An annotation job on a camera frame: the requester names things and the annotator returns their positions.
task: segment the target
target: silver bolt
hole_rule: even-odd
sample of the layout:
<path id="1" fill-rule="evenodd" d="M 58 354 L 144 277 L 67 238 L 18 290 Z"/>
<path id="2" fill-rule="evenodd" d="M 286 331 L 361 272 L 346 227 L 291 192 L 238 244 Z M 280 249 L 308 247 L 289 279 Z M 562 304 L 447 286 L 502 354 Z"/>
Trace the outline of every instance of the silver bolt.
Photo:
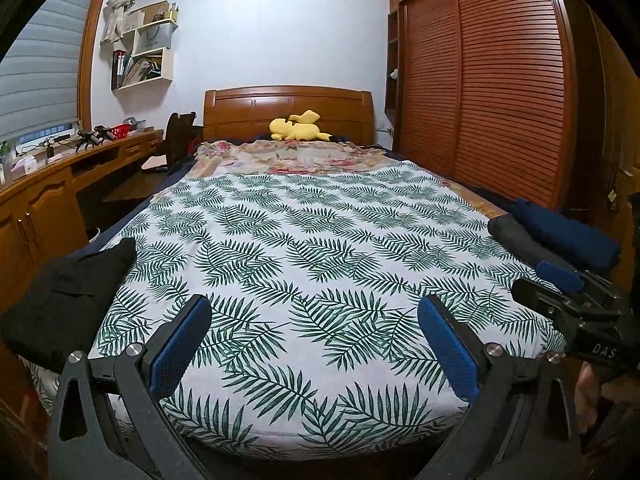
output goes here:
<path id="1" fill-rule="evenodd" d="M 77 363 L 78 361 L 80 361 L 82 359 L 82 352 L 79 350 L 76 350 L 75 352 L 71 352 L 71 354 L 69 354 L 69 362 L 70 363 Z"/>
<path id="2" fill-rule="evenodd" d="M 142 352 L 142 345 L 140 343 L 133 343 L 127 346 L 126 352 L 128 356 L 135 357 L 136 355 L 139 355 L 140 352 Z"/>
<path id="3" fill-rule="evenodd" d="M 500 357 L 504 354 L 504 348 L 502 348 L 498 343 L 487 343 L 484 346 L 484 349 L 492 357 Z"/>
<path id="4" fill-rule="evenodd" d="M 562 361 L 562 357 L 558 352 L 547 352 L 545 356 L 546 356 L 546 360 L 554 365 L 557 365 L 560 363 L 560 361 Z"/>

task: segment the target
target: window blind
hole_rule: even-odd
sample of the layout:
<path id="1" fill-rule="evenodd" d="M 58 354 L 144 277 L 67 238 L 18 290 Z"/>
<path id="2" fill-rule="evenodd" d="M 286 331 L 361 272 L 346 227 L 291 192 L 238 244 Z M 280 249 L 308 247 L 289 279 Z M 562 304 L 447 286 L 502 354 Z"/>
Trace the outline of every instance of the window blind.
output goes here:
<path id="1" fill-rule="evenodd" d="M 47 0 L 0 62 L 0 140 L 78 120 L 78 65 L 91 0 Z"/>

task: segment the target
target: red plastic basket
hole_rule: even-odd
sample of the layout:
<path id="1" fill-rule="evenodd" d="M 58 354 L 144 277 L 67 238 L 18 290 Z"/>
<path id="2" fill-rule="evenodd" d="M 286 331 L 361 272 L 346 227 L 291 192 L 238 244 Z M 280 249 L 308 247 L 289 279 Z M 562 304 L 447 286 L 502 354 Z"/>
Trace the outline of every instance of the red plastic basket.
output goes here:
<path id="1" fill-rule="evenodd" d="M 110 132 L 116 137 L 116 139 L 124 139 L 129 135 L 130 131 L 130 124 L 121 124 L 120 126 L 114 126 L 113 128 L 110 128 Z"/>

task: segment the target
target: sliding wardrobe door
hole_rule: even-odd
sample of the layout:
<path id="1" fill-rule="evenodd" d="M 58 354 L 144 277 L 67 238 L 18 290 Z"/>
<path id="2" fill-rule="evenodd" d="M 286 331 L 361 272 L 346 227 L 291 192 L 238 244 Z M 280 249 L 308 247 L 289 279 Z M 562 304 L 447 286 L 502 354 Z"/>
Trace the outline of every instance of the sliding wardrobe door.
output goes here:
<path id="1" fill-rule="evenodd" d="M 463 62 L 454 178 L 556 207 L 574 142 L 573 47 L 559 25 L 558 2 L 458 5 Z"/>
<path id="2" fill-rule="evenodd" d="M 416 164 L 451 176 L 459 90 L 455 0 L 408 0 L 402 64 L 402 123 L 396 149 Z"/>

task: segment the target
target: mattress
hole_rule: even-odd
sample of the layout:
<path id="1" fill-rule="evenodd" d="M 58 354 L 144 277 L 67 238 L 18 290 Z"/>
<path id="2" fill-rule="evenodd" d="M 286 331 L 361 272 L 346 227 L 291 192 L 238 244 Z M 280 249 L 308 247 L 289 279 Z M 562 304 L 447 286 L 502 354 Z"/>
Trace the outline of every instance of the mattress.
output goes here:
<path id="1" fill-rule="evenodd" d="M 486 223 L 410 162 L 181 180 L 108 244 L 134 237 L 138 258 L 90 357 L 148 340 L 203 294 L 209 333 L 161 401 L 182 434 L 282 460 L 414 442 L 466 408 L 418 328 L 423 296 L 437 294 L 483 342 L 511 354 L 561 347 L 548 320 L 511 299 L 516 278 L 536 277 Z M 32 372 L 46 404 L 56 384 Z M 112 401 L 127 428 L 122 401 Z"/>

